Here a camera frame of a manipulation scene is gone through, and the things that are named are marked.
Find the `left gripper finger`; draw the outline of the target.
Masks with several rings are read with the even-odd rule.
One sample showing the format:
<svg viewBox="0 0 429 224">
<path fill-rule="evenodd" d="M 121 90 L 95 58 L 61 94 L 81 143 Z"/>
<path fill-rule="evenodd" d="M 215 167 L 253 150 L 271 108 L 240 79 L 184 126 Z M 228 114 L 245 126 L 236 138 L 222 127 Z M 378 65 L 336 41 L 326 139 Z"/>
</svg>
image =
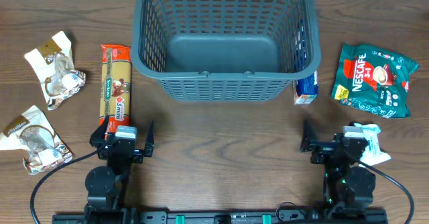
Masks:
<svg viewBox="0 0 429 224">
<path fill-rule="evenodd" d="M 154 121 L 150 123 L 149 131 L 147 133 L 145 148 L 144 148 L 144 156 L 152 157 L 155 148 L 154 141 Z"/>
<path fill-rule="evenodd" d="M 94 148 L 100 148 L 105 143 L 105 134 L 109 126 L 109 116 L 103 119 L 103 122 L 90 136 L 89 143 Z"/>
</svg>

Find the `blue food box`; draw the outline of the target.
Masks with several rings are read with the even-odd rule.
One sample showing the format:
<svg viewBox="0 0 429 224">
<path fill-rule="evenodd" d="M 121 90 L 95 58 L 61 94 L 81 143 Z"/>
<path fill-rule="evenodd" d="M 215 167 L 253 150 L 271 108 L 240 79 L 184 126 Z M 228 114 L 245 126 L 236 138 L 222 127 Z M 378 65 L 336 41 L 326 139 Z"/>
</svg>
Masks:
<svg viewBox="0 0 429 224">
<path fill-rule="evenodd" d="M 310 76 L 293 82 L 294 104 L 309 105 L 318 96 L 318 76 L 315 71 Z"/>
</svg>

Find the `green Nescafe coffee bag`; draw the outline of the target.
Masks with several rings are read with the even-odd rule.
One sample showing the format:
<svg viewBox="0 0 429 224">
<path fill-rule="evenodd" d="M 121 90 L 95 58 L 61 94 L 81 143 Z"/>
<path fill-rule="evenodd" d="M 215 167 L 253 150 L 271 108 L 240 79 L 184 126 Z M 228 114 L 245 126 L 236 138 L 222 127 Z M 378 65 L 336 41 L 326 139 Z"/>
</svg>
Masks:
<svg viewBox="0 0 429 224">
<path fill-rule="evenodd" d="M 377 46 L 345 44 L 331 98 L 341 105 L 384 118 L 406 118 L 410 76 L 415 60 Z"/>
</svg>

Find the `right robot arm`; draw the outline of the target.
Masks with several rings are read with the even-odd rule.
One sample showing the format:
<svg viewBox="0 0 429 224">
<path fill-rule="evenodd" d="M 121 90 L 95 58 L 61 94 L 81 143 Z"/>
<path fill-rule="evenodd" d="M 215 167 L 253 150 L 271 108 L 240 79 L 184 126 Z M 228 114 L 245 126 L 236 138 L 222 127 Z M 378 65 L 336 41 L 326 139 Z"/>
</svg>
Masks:
<svg viewBox="0 0 429 224">
<path fill-rule="evenodd" d="M 373 202 L 376 177 L 357 166 L 368 141 L 359 127 L 345 126 L 332 141 L 318 140 L 308 121 L 303 124 L 301 152 L 310 152 L 310 162 L 324 166 L 323 215 L 358 215 Z"/>
</svg>

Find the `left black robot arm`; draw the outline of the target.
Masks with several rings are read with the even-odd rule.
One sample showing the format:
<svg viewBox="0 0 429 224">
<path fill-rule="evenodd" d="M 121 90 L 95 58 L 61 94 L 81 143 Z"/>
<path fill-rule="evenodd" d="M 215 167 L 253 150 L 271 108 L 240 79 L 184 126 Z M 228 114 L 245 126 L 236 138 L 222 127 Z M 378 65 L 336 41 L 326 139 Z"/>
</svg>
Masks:
<svg viewBox="0 0 429 224">
<path fill-rule="evenodd" d="M 85 179 L 88 191 L 83 223 L 131 224 L 139 223 L 139 212 L 124 207 L 126 189 L 133 164 L 141 164 L 154 152 L 154 125 L 151 123 L 144 149 L 135 147 L 137 129 L 120 125 L 109 133 L 106 117 L 90 137 L 90 145 L 97 149 L 97 156 L 107 163 L 92 169 Z"/>
</svg>

